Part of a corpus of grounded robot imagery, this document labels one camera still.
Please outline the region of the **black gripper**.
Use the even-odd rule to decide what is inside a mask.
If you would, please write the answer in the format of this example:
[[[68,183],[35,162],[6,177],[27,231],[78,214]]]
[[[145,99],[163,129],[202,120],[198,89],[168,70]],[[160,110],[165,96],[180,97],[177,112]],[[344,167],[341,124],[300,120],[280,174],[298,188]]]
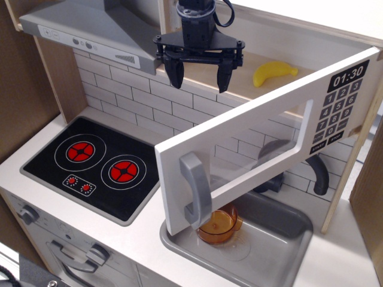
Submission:
[[[245,43],[217,29],[229,27],[235,19],[231,2],[224,3],[230,8],[231,15],[226,23],[221,23],[215,12],[215,1],[178,1],[176,11],[181,18],[181,30],[154,37],[157,58],[164,63],[167,76],[175,88],[181,88],[183,83],[183,62],[218,65],[220,93],[228,89],[233,67],[243,65]]]

